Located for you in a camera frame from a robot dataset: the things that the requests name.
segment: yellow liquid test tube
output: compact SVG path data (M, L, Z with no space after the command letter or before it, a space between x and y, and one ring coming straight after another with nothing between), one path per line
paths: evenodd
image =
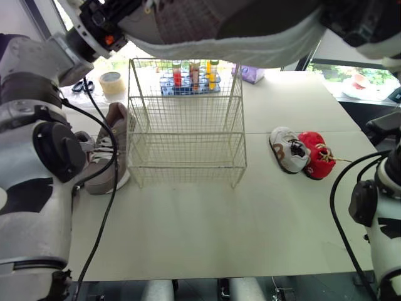
M211 77L211 61L206 61L206 78Z
M211 75L209 77L209 89L214 90L216 87L216 78L217 78L217 65L219 64L218 60L211 60Z

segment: wire basket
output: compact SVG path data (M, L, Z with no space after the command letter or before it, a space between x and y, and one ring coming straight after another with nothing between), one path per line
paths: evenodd
M241 180L246 169L241 67L220 62L210 90L210 78L201 81L205 65L200 61L196 89L191 83L166 93L172 61L130 60L127 164L140 187L217 181L235 187ZM183 61L182 83L188 72L189 62Z

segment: black cable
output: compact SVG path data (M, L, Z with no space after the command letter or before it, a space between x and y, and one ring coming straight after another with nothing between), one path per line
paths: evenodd
M101 240L101 238L102 238L103 230L105 229L105 225L106 225L106 221L107 221L107 218L108 218L108 214L109 214L110 209L112 208L112 205L113 205L113 202L114 202L114 197L115 197L115 193L116 193L116 191L117 191L117 184L118 184L117 141L115 140L115 137L114 137L114 135L113 135L113 133L112 133L111 128L110 128L110 127L107 125L107 123L106 123L106 118L104 117L104 115L103 115L102 112L100 111L99 107L98 107L97 104L95 103L95 101L94 101L94 99L93 99L93 97L92 97L92 95L91 95L91 93L90 93L90 91L89 91L89 89L88 89L88 85L87 85L87 82L86 82L86 78L84 78L84 85L85 85L86 92L87 92L87 94L88 94L90 100L92 101L93 106L96 108L96 110L99 112L99 114L100 114L100 115L102 116L102 118L104 119L104 123L101 122L100 120L98 120L96 117L94 117L94 116L92 116L91 114L89 114L88 112L86 112L86 111L84 111L84 110L81 110L80 108L77 108L76 106L70 104L70 103L67 101L67 99L64 99L64 100L63 100L64 105L65 105L66 107L72 108L73 110L76 110L77 112L82 113L83 115L85 115L85 116L87 116L87 117L93 119L94 121L98 122L98 123L107 131L107 134L110 136L110 139L111 139L111 141L112 141L113 154L112 154L112 158L107 162L106 166L107 166L107 168L108 168L108 167L110 167L111 164L114 162L115 168L114 168L114 183L113 183L112 195L110 196L110 200L109 200L109 202L108 202L108 205L107 205L105 214L103 215L102 223L101 223L101 225L100 225L100 228L99 228L99 231L98 231L98 234L97 234L97 237L96 237L95 244L93 245L93 248L92 248L92 250L91 250L91 252L90 252L88 258L86 259L86 262L85 262L85 264L84 264L84 266L83 266L83 268L82 268L82 271L81 271L81 273L80 273L80 276L79 276L79 278L78 278L78 282L77 282L77 284L76 284L75 293L74 293L74 296L73 296L73 301L77 301L77 300L78 300L78 296L79 296L79 294L80 294L80 290L81 290L83 278L85 277L86 271L88 270L89 265L90 265L90 263L91 263L93 257L95 256L95 253L96 253L97 248L98 248L98 246L99 246L100 240ZM107 169L106 166L105 166L104 168L100 169L98 172L92 174L90 177L87 177L86 179L88 179L88 178L93 178L93 177L95 177L95 176L101 174L104 170Z
M103 122L105 123L105 125L108 126L108 124L106 122L106 117L103 115L102 111L99 109L98 105L96 104L95 100L93 99L91 91L89 91L88 82L86 81L86 77L83 78L83 86L85 88L86 94L88 94L88 97L89 97L90 101L92 102L93 106L95 107L96 111L98 111L98 113L99 113L100 117L103 119Z
M381 158L379 158L379 159L377 159L377 160L374 160L374 161L372 161L371 163L369 163L368 165L366 165L366 166L359 172L359 174L358 174L358 176L357 176L357 182L359 182L359 181L362 180L362 176L364 175L364 173L365 173L369 168L371 168L371 167L374 166L375 164L379 164L380 162L383 161L384 158L385 158L385 157L382 156Z
M350 246L350 243L348 242L348 239L345 236L344 230L341 227L340 221L338 220L337 217L337 213L336 213L336 209L335 209L335 194L336 194L336 190L338 187L338 184L340 183L341 179L344 177L344 175L351 169L353 168L355 165L357 165L358 163L361 163L362 161L365 161L369 158L372 157L376 157L376 156L386 156L390 151L386 150L383 152L376 152L374 154L370 154L367 156L363 156L355 161L353 161L352 163L350 163L348 166L346 166L346 168L344 168L341 173L338 175L338 177L336 178L336 180L334 181L333 187L331 188L331 192L330 192L330 209L331 209L331 214L333 215L333 219L334 222L336 223L336 226L338 228L338 231L340 232L340 236L344 242L345 245L345 249L348 252L348 255L351 258L351 261L353 263L353 266L355 267L355 270L358 273L358 276L361 278L361 281L363 283L363 286L366 288L370 298L374 301L377 301L377 296L375 294L375 292L373 291L373 289L370 287L369 282L364 274L364 272L362 271L357 258L355 257L355 254L352 251L352 248Z

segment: orange light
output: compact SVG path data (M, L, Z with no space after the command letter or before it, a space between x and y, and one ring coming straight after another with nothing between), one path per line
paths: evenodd
M105 42L108 46L114 43L114 37L113 36L106 36L105 37Z

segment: purple box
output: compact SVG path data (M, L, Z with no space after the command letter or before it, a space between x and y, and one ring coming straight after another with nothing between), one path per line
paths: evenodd
M232 68L232 74L236 71L236 67ZM264 76L264 69L251 67L251 66L241 66L242 80L248 83L257 83Z

